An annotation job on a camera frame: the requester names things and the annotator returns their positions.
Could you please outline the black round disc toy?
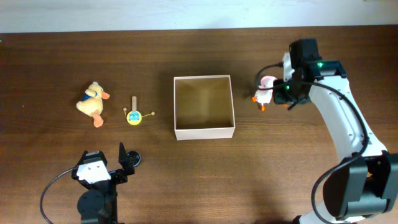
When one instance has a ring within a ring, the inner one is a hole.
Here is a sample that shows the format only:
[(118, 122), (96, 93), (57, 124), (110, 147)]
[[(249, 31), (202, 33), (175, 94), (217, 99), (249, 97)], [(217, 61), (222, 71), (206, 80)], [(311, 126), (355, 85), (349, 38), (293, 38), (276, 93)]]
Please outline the black round disc toy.
[(129, 151), (127, 156), (134, 167), (137, 167), (141, 163), (141, 155), (137, 151)]

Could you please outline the white duck toy pink hat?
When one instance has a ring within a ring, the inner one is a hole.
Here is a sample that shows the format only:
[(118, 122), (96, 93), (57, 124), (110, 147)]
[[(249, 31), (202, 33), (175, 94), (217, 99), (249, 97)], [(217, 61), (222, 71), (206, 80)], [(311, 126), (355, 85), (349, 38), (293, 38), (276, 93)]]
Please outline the white duck toy pink hat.
[[(272, 88), (274, 86), (274, 81), (277, 80), (276, 77), (273, 76), (264, 76), (261, 79), (260, 88)], [(259, 105), (261, 111), (265, 110), (265, 105), (269, 104), (272, 99), (273, 90), (257, 90), (252, 97), (252, 101)]]

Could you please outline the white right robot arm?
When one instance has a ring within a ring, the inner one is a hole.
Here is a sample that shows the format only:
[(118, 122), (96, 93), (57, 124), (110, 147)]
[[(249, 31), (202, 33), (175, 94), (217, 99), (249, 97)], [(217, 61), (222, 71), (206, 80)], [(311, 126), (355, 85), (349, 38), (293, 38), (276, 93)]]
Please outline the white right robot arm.
[(314, 183), (312, 211), (294, 223), (357, 223), (390, 212), (397, 200), (397, 154), (388, 152), (358, 108), (347, 74), (338, 61), (317, 52), (291, 50), (274, 82), (274, 101), (296, 105), (312, 102), (335, 145), (338, 164)]

